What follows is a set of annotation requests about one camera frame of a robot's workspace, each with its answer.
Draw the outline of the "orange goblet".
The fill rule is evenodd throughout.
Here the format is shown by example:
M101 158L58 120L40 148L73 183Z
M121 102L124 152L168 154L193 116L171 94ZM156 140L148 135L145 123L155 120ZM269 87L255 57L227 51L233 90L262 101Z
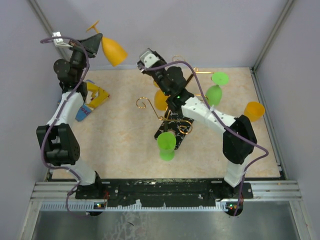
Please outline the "orange goblet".
M251 122L258 121L264 114L265 107L256 101L249 102L244 109L244 115L249 118Z
M104 56L113 67L120 65L128 57L126 50L117 41L104 35L101 39L101 47Z
M154 106L160 110L165 111L168 107L168 96L166 96L161 90L158 90L154 95Z

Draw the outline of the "gold wine glass rack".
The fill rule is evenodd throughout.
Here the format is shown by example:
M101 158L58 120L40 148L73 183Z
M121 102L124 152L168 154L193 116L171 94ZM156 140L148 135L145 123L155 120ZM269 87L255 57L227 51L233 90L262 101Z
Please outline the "gold wine glass rack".
M154 53L160 60L165 61L157 52ZM183 142L185 136L192 130L194 120L192 118L183 116L182 106L187 99L194 95L187 91L186 87L194 77L191 74L185 78L182 69L178 66L166 67L168 82L155 82L159 89L168 96L166 103L167 108L164 117L161 119L162 124L157 130L154 138L157 140L158 136L164 132L172 132L176 138L175 149L177 150Z

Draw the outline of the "green goblet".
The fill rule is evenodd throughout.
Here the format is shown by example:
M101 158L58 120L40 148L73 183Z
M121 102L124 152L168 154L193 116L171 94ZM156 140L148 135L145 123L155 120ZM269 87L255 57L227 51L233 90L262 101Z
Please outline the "green goblet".
M171 161L175 157L176 137L171 132L163 132L157 137L159 157Z
M215 72L212 74L211 80L214 85L207 89L205 96L210 106L217 106L223 96L221 86L228 84L229 76L225 72Z

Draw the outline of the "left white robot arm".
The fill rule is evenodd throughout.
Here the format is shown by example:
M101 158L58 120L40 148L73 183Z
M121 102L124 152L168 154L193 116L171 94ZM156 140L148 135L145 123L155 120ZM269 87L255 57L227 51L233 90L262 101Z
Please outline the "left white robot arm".
M62 91L60 103L52 118L36 129L43 164L50 170L71 173L76 179L73 191L95 199L103 195L104 186L99 174L81 159L80 145L72 124L87 98L84 78L90 68L89 59L98 53L102 37L101 33L97 33L77 40L56 32L40 40L41 44L52 42L57 48L66 47L72 54L69 60L61 58L53 64Z

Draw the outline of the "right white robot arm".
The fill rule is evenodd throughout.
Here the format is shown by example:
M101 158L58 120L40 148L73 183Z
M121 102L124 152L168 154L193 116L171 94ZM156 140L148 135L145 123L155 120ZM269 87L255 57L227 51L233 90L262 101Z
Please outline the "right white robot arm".
M222 137L222 153L228 160L223 181L223 192L229 198L235 198L241 192L241 181L248 164L248 156L257 144L257 138L248 117L231 116L200 101L186 89L187 80L178 66L168 66L158 60L147 68L139 61L138 69L151 76L161 91L168 97L168 108L186 118L195 120L219 133Z

